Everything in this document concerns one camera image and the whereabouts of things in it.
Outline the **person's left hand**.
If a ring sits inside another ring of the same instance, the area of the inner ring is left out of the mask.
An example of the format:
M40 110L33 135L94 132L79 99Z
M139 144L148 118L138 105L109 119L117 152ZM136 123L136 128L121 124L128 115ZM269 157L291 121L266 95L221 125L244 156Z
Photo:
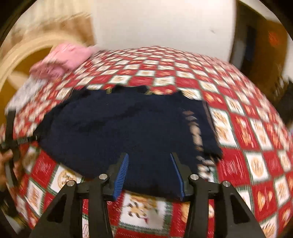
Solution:
M8 163L12 161L13 162L13 172L17 179L19 179L22 176L23 166L21 159L18 159L16 162L13 161L13 151L8 150L4 153L1 153L1 174L0 174L0 180L1 180L1 192L3 192L6 188L6 183L8 182L8 176L6 175L6 166L8 166Z

